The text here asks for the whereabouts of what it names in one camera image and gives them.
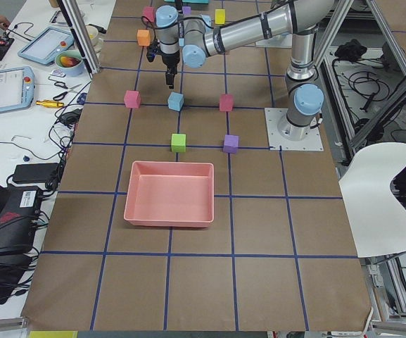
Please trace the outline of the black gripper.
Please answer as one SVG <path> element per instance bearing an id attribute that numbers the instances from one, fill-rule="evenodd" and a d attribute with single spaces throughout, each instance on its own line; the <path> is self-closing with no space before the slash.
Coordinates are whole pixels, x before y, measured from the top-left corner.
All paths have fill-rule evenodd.
<path id="1" fill-rule="evenodd" d="M 175 75 L 177 66 L 180 62 L 179 44 L 168 44 L 154 39 L 146 50 L 146 58 L 149 63 L 154 62 L 155 58 L 160 56 L 167 70 L 165 72 L 166 85 L 170 89 L 175 88 Z"/>

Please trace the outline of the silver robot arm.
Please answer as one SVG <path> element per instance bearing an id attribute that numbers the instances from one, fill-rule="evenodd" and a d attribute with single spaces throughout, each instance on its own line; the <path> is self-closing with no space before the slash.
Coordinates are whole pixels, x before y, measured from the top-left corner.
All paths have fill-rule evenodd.
<path id="1" fill-rule="evenodd" d="M 297 87 L 314 78 L 318 24 L 333 4 L 332 1 L 278 1 L 262 13 L 212 27 L 204 15 L 184 15 L 177 1 L 174 6 L 159 7 L 154 21 L 146 16 L 141 18 L 154 34 L 147 49 L 147 59 L 162 58 L 167 68 L 165 82 L 172 89 L 179 63 L 200 68 L 211 56 L 278 35 L 291 35 L 292 54 L 286 84 L 288 94 L 292 95 Z"/>

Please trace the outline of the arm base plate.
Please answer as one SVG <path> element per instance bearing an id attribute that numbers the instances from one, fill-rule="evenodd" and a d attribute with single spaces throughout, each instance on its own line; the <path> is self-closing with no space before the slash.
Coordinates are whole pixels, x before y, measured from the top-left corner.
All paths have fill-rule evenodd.
<path id="1" fill-rule="evenodd" d="M 273 151 L 323 151 L 316 118 L 305 127 L 296 127 L 287 119 L 287 108 L 265 108 L 269 149 Z"/>

